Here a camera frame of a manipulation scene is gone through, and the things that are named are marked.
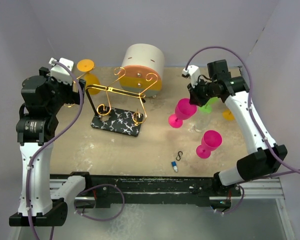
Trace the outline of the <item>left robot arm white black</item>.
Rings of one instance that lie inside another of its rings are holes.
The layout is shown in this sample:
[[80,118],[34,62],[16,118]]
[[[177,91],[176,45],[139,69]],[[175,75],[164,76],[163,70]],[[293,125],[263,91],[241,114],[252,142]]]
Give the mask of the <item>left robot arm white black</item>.
[[88,196],[93,184],[88,172],[73,172],[56,192],[50,190],[52,140],[56,137],[57,113],[64,104],[83,106],[85,81],[79,91],[69,66],[41,67],[39,74],[25,79],[21,95],[24,103],[16,124],[22,158],[22,191],[16,213],[9,217],[11,227],[60,227],[66,222],[71,201]]

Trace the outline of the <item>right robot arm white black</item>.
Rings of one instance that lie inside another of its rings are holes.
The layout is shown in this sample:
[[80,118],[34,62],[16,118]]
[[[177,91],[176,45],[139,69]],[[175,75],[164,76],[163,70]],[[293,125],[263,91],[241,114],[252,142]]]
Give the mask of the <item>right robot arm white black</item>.
[[215,173],[212,190],[223,196],[230,185],[276,173],[288,150],[268,133],[249,99],[250,89],[245,79],[233,77],[225,60],[211,62],[207,69],[208,81],[202,78],[198,66],[190,65],[182,70],[182,76],[190,79],[187,85],[189,103],[202,107],[211,98],[220,98],[239,125],[247,149],[247,156],[239,159],[234,167]]

